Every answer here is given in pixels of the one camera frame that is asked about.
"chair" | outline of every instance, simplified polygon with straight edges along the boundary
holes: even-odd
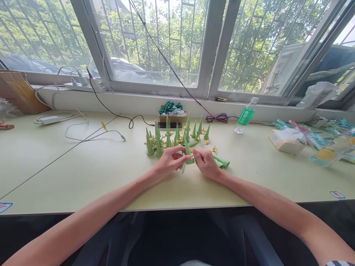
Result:
[[[236,254],[236,264],[247,265],[247,236],[260,266],[283,266],[253,217],[239,215],[225,218],[220,209],[206,211],[230,239]],[[83,246],[72,266],[127,266],[129,254],[142,233],[145,214],[146,212],[136,212],[116,215]],[[106,264],[102,264],[103,259],[106,259]]]
[[[146,212],[119,213],[82,248],[72,266],[127,265],[129,253],[138,241]]]
[[[247,265],[245,237],[247,236],[260,266],[283,266],[258,222],[249,215],[225,218],[220,209],[207,209],[213,222],[230,239],[238,265]]]

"plastic bottle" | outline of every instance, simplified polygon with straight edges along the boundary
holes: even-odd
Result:
[[[245,126],[248,125],[249,121],[251,120],[251,118],[253,117],[253,115],[255,113],[254,108],[256,107],[258,101],[259,101],[259,98],[253,97],[251,99],[251,102],[248,103],[244,107],[244,110],[238,119],[237,126],[234,129],[235,132],[237,132],[239,134],[242,134],[244,132]]]
[[[355,150],[354,133],[341,134],[327,147],[319,150],[311,159],[320,166],[327,167],[332,162],[338,161]]]

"wall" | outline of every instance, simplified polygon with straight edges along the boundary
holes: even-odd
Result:
[[[47,103],[52,102],[54,96],[55,108],[58,110],[75,110],[85,112],[107,112],[100,104],[93,92],[68,91],[62,90],[58,92],[55,87],[41,89],[39,95]],[[175,96],[146,95],[136,93],[98,93],[100,100],[114,113],[157,115],[158,109],[167,101],[181,103],[184,110],[191,112],[192,117],[200,117],[208,115],[206,111],[191,98],[180,98]],[[245,103],[237,102],[216,102],[211,100],[200,100],[199,102],[214,116],[226,113],[229,116],[238,116]],[[307,121],[315,114],[325,116],[327,118],[345,117],[350,122],[355,123],[355,113],[338,110],[302,110],[293,106],[277,106],[277,105],[259,105],[253,117],[254,121],[273,122],[277,119],[288,121]]]

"water bottle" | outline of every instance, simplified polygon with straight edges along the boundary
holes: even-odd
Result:
[[[239,134],[242,134],[244,132],[244,128],[248,125],[249,121],[255,113],[254,108],[256,107],[258,101],[259,98],[253,97],[251,99],[251,102],[244,107],[244,110],[238,119],[237,126],[234,129],[235,132]]]

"forearm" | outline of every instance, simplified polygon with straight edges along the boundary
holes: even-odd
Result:
[[[60,265],[113,216],[156,180],[150,171],[53,226],[15,253],[3,266]]]
[[[218,181],[243,197],[259,211],[300,238],[319,265],[331,260],[355,262],[355,252],[317,216],[270,189],[223,171]]]
[[[279,226],[299,238],[307,227],[321,221],[312,213],[280,194],[223,171],[218,181],[229,187]]]

